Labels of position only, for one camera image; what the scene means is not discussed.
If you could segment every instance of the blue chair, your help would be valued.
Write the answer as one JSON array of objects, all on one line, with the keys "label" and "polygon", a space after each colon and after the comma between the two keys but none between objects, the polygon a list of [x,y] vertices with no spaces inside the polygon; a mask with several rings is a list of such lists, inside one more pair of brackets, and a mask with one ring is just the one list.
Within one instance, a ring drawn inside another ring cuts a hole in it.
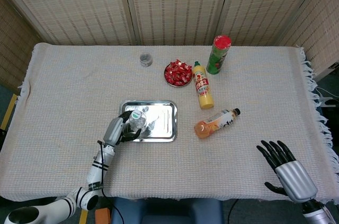
[{"label": "blue chair", "polygon": [[[216,199],[139,199],[114,198],[125,224],[224,224],[222,202]],[[112,224],[122,224],[112,211]]]}]

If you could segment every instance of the black bottle cap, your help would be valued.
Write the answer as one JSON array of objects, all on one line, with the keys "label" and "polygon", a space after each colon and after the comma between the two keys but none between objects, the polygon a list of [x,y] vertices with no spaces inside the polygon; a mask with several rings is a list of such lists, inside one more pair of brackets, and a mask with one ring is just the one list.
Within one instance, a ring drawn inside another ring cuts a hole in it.
[{"label": "black bottle cap", "polygon": [[237,116],[240,115],[240,110],[239,109],[234,109],[233,111],[236,113]]}]

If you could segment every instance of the green can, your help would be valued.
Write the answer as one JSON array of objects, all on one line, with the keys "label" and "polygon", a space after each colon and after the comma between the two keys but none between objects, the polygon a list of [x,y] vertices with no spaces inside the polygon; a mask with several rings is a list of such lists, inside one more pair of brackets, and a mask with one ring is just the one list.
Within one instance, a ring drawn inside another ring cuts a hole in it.
[{"label": "green can", "polygon": [[222,63],[231,47],[231,39],[226,35],[219,35],[214,38],[213,46],[208,60],[206,70],[210,74],[218,74]]}]

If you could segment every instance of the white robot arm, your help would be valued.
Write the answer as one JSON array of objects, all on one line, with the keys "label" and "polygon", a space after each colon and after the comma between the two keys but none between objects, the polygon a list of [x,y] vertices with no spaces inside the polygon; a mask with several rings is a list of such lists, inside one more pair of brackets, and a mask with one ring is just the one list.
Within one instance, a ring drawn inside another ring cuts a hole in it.
[{"label": "white robot arm", "polygon": [[94,157],[87,176],[88,190],[80,187],[53,203],[16,209],[7,216],[5,224],[57,224],[73,216],[77,208],[92,210],[97,204],[100,190],[103,189],[103,179],[115,154],[115,146],[120,142],[134,140],[141,133],[138,130],[132,138],[123,136],[123,125],[131,113],[132,111],[127,111],[114,118],[107,128],[104,142],[98,141],[100,150]]},{"label": "white robot arm", "polygon": [[302,214],[310,224],[336,224],[329,210],[314,198],[318,189],[302,164],[297,161],[290,149],[281,141],[261,143],[267,151],[257,146],[271,168],[276,173],[282,187],[266,182],[265,186],[278,194],[288,196],[293,202],[301,203]]}]

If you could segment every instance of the plastic juice bottle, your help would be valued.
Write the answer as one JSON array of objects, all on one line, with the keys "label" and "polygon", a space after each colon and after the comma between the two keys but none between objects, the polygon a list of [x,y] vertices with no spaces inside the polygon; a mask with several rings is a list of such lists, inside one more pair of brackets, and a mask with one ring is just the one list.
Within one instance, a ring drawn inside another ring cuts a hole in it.
[{"label": "plastic juice bottle", "polygon": [[194,126],[195,134],[197,134],[198,138],[206,138],[216,130],[231,125],[238,115],[240,115],[239,109],[233,109],[231,111],[226,109],[222,110],[207,121],[198,122]]},{"label": "plastic juice bottle", "polygon": [[211,89],[208,83],[205,68],[201,66],[198,61],[196,61],[192,72],[195,82],[195,89],[198,93],[200,108],[210,109],[214,106],[214,100],[211,95]]}]

